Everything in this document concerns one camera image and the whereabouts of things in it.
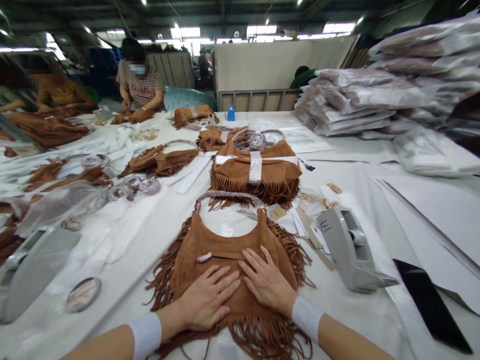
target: white wristband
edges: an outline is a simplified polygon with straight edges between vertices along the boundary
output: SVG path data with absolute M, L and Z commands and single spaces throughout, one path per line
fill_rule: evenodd
M 133 360 L 145 360 L 160 346 L 162 324 L 154 312 L 149 312 L 127 324 L 135 340 Z
M 303 297 L 296 298 L 291 311 L 291 319 L 310 339 L 318 344 L 320 319 L 324 314 Z

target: striped shirt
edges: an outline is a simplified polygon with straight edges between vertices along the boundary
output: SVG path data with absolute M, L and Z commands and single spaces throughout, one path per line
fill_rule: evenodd
M 146 77 L 140 79 L 130 71 L 129 62 L 125 59 L 120 60 L 118 64 L 116 81 L 128 89 L 135 109 L 140 109 L 147 105 L 155 97 L 156 91 L 164 90 L 162 79 L 160 79 L 157 70 L 147 65 Z M 154 110 L 156 112 L 167 111 L 163 102 Z

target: hair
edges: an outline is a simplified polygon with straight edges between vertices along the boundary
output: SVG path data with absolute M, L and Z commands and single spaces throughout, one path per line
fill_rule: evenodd
M 22 59 L 22 65 L 32 74 L 52 74 L 52 67 L 44 59 L 37 55 L 26 55 Z
M 310 70 L 310 68 L 308 66 L 300 66 L 296 71 L 295 71 L 295 78 L 297 76 L 300 76 L 302 75 L 304 72 Z
M 143 46 L 134 38 L 126 37 L 121 42 L 121 51 L 123 58 L 134 63 L 145 62 L 145 50 Z

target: person in green shirt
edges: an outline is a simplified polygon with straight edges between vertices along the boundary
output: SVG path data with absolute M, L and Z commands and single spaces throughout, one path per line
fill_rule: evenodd
M 16 91 L 0 85 L 0 113 L 26 107 L 27 104 Z
M 290 89 L 300 89 L 302 86 L 308 85 L 310 80 L 316 78 L 315 71 L 317 71 L 317 69 L 300 66 L 295 71 L 295 79 L 291 82 Z

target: blue bottle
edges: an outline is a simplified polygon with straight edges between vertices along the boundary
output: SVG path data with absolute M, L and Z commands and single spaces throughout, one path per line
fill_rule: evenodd
M 235 121 L 235 109 L 233 105 L 230 105 L 228 108 L 228 113 L 226 114 L 227 121 Z

